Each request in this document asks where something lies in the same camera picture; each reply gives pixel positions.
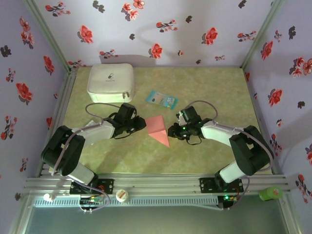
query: mounting plate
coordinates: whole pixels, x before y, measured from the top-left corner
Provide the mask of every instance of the mounting plate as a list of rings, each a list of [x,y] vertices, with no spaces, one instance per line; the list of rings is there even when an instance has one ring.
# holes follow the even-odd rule
[[[113,179],[98,179],[97,189],[103,190],[107,194],[113,194],[114,180]],[[72,182],[69,194],[71,195],[85,195],[85,194],[100,194],[100,192],[89,190],[83,186]]]
[[[236,179],[232,183],[228,184],[222,191],[219,190],[215,184],[215,178],[199,178],[200,192],[202,194],[214,194],[214,193],[237,193],[237,190],[242,193],[244,191],[242,180]]]

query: pink triangular block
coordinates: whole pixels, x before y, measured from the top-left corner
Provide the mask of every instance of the pink triangular block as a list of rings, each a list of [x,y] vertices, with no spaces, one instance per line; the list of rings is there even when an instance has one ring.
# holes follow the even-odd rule
[[[166,130],[162,130],[156,133],[149,133],[149,135],[155,140],[158,140],[160,143],[164,144],[165,146],[170,147]]]

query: white zippered case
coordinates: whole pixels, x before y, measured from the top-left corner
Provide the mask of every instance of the white zippered case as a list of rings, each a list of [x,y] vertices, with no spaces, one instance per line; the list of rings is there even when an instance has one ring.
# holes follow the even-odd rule
[[[130,102],[135,93],[133,67],[127,63],[94,65],[87,91],[93,102]]]

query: table surface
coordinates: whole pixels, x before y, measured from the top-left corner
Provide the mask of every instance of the table surface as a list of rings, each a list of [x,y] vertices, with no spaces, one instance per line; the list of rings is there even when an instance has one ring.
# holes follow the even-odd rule
[[[92,103],[87,93],[91,68],[81,67],[74,83],[63,124],[70,128],[85,126],[98,119],[85,112]],[[166,129],[176,122],[176,113],[194,100],[206,100],[219,111],[218,122],[258,128],[251,98],[240,68],[134,68],[135,96],[130,104],[143,118],[162,115]],[[179,99],[174,110],[148,103],[146,97],[152,90]],[[202,119],[215,116],[214,110],[204,104],[194,107]],[[90,112],[107,117],[116,112],[114,107],[90,106]],[[186,141],[169,137],[170,148],[159,143],[147,133],[147,128],[125,139],[107,139],[83,149],[80,163],[97,174],[101,173],[205,173],[214,174],[234,161],[230,147],[213,140],[203,140],[191,146]]]

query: logo on pouch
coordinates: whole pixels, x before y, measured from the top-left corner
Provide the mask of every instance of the logo on pouch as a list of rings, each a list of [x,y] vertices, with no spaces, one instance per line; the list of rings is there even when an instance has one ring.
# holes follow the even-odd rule
[[[115,81],[114,80],[114,73],[109,74],[108,80],[106,80],[106,81]]]

